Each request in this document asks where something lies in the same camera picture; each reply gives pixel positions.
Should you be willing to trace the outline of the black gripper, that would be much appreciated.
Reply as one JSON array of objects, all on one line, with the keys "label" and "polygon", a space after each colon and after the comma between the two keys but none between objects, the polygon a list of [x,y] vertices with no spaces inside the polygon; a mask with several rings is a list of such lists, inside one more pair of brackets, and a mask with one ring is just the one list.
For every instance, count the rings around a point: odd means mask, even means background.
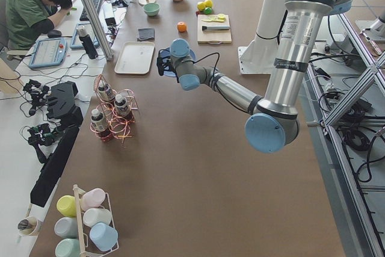
[{"label": "black gripper", "polygon": [[173,73],[175,74],[177,83],[180,83],[180,81],[179,81],[179,75],[177,74],[177,72],[176,72],[175,69],[173,69]]}]

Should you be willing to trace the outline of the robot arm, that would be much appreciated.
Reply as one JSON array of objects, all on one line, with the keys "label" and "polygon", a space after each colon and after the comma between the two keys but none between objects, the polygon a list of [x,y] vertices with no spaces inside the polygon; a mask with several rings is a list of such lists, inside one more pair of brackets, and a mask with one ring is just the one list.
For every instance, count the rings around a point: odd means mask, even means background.
[{"label": "robot arm", "polygon": [[351,8],[352,0],[285,0],[288,12],[273,62],[266,93],[260,96],[220,73],[215,67],[197,66],[189,43],[176,39],[170,45],[170,69],[188,91],[206,84],[250,117],[245,135],[256,150],[273,153],[294,141],[299,133],[298,92],[307,70],[322,18]]}]

